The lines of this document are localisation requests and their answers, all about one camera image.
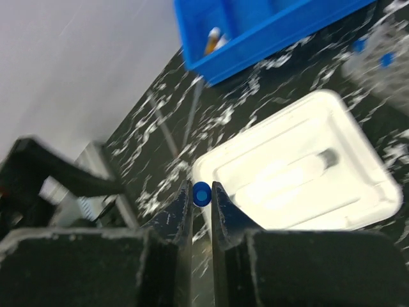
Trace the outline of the clear plastic pipette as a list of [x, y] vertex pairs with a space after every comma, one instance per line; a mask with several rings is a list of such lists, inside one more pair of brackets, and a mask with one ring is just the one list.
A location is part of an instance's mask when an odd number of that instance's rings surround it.
[[196, 113], [197, 105], [199, 103], [199, 99], [200, 99], [204, 86], [205, 86], [205, 80], [203, 79], [203, 76], [198, 77], [197, 82], [195, 83], [194, 95], [193, 95], [193, 99], [192, 99], [192, 103], [191, 103], [191, 107], [189, 111], [189, 117], [188, 117], [186, 128], [185, 128], [182, 146], [181, 146], [182, 150], [187, 146], [187, 141], [188, 141], [189, 134], [190, 134], [192, 124], [194, 121], [194, 116]]

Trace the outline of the glass thermometer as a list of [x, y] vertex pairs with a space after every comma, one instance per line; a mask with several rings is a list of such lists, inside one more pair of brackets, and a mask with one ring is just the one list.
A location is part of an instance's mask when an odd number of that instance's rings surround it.
[[170, 133], [170, 130], [166, 125], [164, 116], [163, 116], [162, 112], [160, 111], [160, 108], [158, 107], [158, 103], [155, 100], [153, 92], [151, 90], [148, 90], [147, 95], [148, 95], [148, 100], [149, 100], [149, 103], [151, 105], [151, 108], [153, 109], [153, 111], [155, 113], [155, 116], [156, 116], [156, 118], [158, 120], [158, 125], [159, 125], [165, 139], [166, 139], [168, 148], [169, 148], [172, 156], [176, 159], [178, 157], [178, 154], [179, 154], [178, 149], [177, 149], [176, 143], [174, 142], [174, 139], [173, 139], [173, 137], [172, 137], [172, 135]]

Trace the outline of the small clear vial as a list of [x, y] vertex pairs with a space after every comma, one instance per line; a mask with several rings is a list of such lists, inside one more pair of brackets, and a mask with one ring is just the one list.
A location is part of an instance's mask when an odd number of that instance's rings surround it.
[[217, 44], [215, 45], [214, 51], [219, 50], [229, 42], [229, 39], [226, 34], [223, 34]]

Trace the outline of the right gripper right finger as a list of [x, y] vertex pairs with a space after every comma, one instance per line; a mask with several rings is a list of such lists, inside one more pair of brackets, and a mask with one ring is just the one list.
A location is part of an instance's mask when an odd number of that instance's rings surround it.
[[216, 306], [407, 306], [408, 269], [368, 231], [265, 230], [212, 184]]

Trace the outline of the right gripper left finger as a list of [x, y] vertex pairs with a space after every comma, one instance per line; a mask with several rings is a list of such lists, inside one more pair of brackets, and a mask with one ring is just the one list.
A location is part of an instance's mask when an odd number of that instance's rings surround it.
[[21, 228], [1, 241], [2, 306], [190, 306], [192, 184], [131, 228]]

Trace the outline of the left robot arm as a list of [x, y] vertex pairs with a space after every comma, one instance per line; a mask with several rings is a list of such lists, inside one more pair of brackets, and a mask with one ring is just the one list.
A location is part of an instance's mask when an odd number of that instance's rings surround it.
[[19, 137], [1, 161], [1, 238], [17, 228], [48, 226], [56, 212], [50, 194], [58, 187], [87, 198], [125, 191], [117, 180], [79, 168], [39, 139]]

